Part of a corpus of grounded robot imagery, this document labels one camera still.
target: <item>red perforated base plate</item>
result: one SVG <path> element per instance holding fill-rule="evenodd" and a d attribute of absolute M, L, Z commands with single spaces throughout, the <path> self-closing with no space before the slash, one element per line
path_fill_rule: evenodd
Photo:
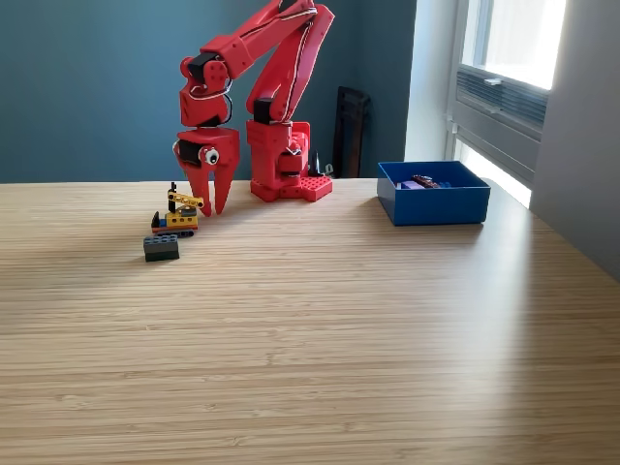
<path fill-rule="evenodd" d="M 252 194 L 265 202 L 274 202 L 278 199 L 305 199 L 309 202 L 316 202 L 333 190 L 333 183 L 327 176 L 302 177 L 299 185 L 283 187 L 277 191 L 268 189 L 253 179 L 250 183 L 250 190 Z"/>

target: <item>black object against wall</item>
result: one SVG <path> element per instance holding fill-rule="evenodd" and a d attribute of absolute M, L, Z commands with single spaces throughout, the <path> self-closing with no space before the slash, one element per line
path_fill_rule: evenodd
<path fill-rule="evenodd" d="M 349 87 L 338 88 L 336 129 L 333 136 L 333 177 L 359 177 L 361 143 L 364 121 L 370 107 L 370 97 Z M 351 134 L 349 153 L 345 160 L 345 133 Z"/>

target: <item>blue wall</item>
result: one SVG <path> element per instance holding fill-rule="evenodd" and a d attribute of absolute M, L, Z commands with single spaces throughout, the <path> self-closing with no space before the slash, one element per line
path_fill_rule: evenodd
<path fill-rule="evenodd" d="M 0 2 L 0 182 L 180 178 L 171 153 L 183 129 L 179 62 L 232 32 L 264 2 Z M 404 154 L 415 2 L 390 0 L 389 11 L 373 0 L 324 3 L 336 20 L 294 119 L 310 121 L 313 147 L 328 162 L 337 87 L 370 93 L 375 113 L 362 174 L 374 177 L 376 161 Z M 392 5 L 401 5 L 400 13 Z M 393 26 L 380 25 L 379 15 Z M 250 175 L 245 100 L 264 61 L 232 88 L 230 126 L 241 130 L 242 141 L 237 178 Z"/>

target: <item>blue plastic bin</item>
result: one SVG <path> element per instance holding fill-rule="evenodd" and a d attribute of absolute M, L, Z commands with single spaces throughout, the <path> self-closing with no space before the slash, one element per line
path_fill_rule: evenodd
<path fill-rule="evenodd" d="M 396 189 L 415 174 L 448 182 L 441 189 Z M 380 163 L 377 196 L 394 226 L 483 223 L 491 188 L 460 162 Z"/>

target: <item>window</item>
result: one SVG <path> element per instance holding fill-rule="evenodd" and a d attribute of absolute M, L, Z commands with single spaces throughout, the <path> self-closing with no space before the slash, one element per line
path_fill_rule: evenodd
<path fill-rule="evenodd" d="M 566 0 L 470 0 L 462 63 L 550 89 Z"/>
<path fill-rule="evenodd" d="M 459 0 L 447 158 L 458 159 L 460 140 L 531 186 L 565 8 L 566 0 Z"/>

